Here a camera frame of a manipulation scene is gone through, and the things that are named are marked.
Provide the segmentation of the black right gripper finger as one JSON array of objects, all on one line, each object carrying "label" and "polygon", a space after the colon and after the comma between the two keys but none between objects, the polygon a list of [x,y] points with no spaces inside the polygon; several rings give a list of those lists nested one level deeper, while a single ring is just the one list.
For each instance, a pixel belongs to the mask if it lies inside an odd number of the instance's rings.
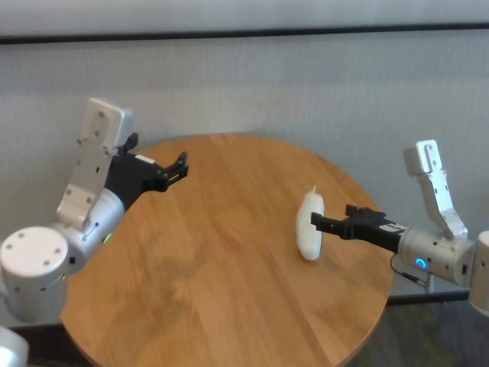
[{"label": "black right gripper finger", "polygon": [[340,238],[345,237],[346,221],[324,217],[323,215],[312,212],[310,223],[315,227],[316,231],[336,235]]},{"label": "black right gripper finger", "polygon": [[377,215],[377,212],[367,206],[359,207],[352,204],[347,204],[345,207],[345,215],[350,218],[358,217],[367,219],[374,218]]}]

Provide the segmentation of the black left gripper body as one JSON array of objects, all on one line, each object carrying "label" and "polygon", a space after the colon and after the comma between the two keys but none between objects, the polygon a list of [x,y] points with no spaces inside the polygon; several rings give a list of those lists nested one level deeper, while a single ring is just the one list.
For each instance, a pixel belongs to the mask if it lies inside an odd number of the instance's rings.
[{"label": "black left gripper body", "polygon": [[105,188],[113,192],[128,211],[143,193],[166,191],[166,173],[153,159],[138,154],[119,154],[110,163]]}]

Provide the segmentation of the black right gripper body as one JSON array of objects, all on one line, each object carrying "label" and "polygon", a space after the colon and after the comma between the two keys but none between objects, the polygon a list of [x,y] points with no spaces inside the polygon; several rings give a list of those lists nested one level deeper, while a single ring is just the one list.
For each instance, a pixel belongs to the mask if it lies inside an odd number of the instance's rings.
[{"label": "black right gripper body", "polygon": [[344,218],[346,233],[342,239],[358,239],[398,253],[400,238],[407,227],[389,220],[383,212],[376,212],[374,218]]}]

